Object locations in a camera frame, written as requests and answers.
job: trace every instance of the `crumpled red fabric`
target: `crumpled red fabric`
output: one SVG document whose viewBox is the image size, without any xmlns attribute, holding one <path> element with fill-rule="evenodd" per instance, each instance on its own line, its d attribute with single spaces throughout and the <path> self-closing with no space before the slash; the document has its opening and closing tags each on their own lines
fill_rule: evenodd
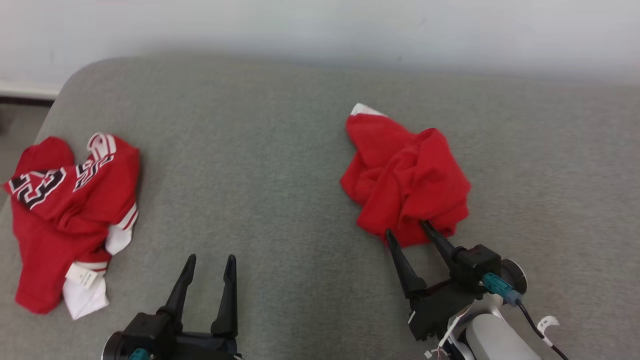
<svg viewBox="0 0 640 360">
<path fill-rule="evenodd" d="M 357 153 L 340 184 L 362 206 L 362 229 L 383 241 L 391 229 L 402 247 L 429 242 L 420 220 L 445 236 L 456 232 L 468 215 L 471 184 L 438 129 L 413 134 L 372 113 L 352 113 L 346 129 Z"/>
</svg>

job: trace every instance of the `white wall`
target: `white wall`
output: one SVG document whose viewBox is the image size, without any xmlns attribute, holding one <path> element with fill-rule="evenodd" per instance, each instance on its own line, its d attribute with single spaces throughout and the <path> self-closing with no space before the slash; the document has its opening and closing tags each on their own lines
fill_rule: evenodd
<svg viewBox="0 0 640 360">
<path fill-rule="evenodd" d="M 640 1 L 0 0 L 0 91 L 177 49 L 640 84 Z"/>
</svg>

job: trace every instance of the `clothing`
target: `clothing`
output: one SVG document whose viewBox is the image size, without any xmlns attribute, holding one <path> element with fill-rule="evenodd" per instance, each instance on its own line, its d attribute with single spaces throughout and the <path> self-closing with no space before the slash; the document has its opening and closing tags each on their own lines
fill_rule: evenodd
<svg viewBox="0 0 640 360">
<path fill-rule="evenodd" d="M 54 309 L 63 292 L 74 319 L 108 305 L 102 274 L 131 240 L 139 151 L 103 133 L 87 150 L 87 160 L 75 165 L 67 143 L 49 137 L 22 153 L 4 185 L 22 258 L 15 300 L 34 313 Z M 65 278 L 72 264 L 97 272 L 90 287 Z"/>
<path fill-rule="evenodd" d="M 391 229 L 402 247 L 428 242 L 419 220 L 446 236 L 456 232 L 468 215 L 471 185 L 438 129 L 413 134 L 363 104 L 353 108 L 346 129 L 357 152 L 340 183 L 363 207 L 362 229 L 383 239 Z"/>
</svg>

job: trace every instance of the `teal cable connector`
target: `teal cable connector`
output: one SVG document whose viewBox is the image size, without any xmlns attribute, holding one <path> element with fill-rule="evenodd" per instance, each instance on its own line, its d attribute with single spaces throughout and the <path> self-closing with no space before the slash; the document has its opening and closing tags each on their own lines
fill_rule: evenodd
<svg viewBox="0 0 640 360">
<path fill-rule="evenodd" d="M 150 358 L 151 355 L 143 348 L 137 348 L 136 351 L 129 356 L 129 360 L 149 360 Z"/>
<path fill-rule="evenodd" d="M 489 292 L 500 295 L 511 306 L 516 306 L 516 300 L 522 300 L 522 294 L 515 291 L 511 285 L 492 272 L 483 276 L 483 282 Z"/>
</svg>

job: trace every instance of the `gray table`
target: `gray table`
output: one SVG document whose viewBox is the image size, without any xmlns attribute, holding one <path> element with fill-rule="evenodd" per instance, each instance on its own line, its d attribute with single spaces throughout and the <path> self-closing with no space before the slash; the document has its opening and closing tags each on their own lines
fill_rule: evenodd
<svg viewBox="0 0 640 360">
<path fill-rule="evenodd" d="M 393 262 L 338 183 L 356 102 L 448 137 L 473 185 L 453 242 L 520 263 L 529 311 L 558 317 L 548 334 L 571 359 L 640 353 L 638 89 L 199 58 L 102 61 L 65 85 L 38 141 L 60 136 L 78 160 L 96 131 L 139 147 L 140 217 L 106 276 L 111 305 L 73 322 L 62 304 L 36 316 L 13 302 L 21 264 L 4 207 L 5 358 L 98 358 L 112 332 L 163 304 L 194 252 L 185 327 L 209 328 L 235 254 L 247 359 L 421 359 L 435 342 L 413 340 Z M 406 255 L 427 282 L 446 277 L 433 247 Z"/>
</svg>

